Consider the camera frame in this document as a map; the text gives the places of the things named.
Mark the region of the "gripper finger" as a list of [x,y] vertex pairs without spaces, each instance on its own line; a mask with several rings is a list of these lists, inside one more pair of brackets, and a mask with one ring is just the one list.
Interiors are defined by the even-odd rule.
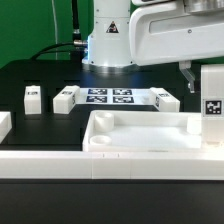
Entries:
[[193,71],[191,70],[191,62],[181,61],[179,63],[179,70],[188,81],[188,88],[190,92],[194,93],[195,92],[195,75]]

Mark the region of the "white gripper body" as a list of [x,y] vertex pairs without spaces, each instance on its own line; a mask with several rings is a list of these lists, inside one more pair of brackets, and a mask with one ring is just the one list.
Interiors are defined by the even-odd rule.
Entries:
[[224,0],[132,0],[131,55],[139,65],[224,56]]

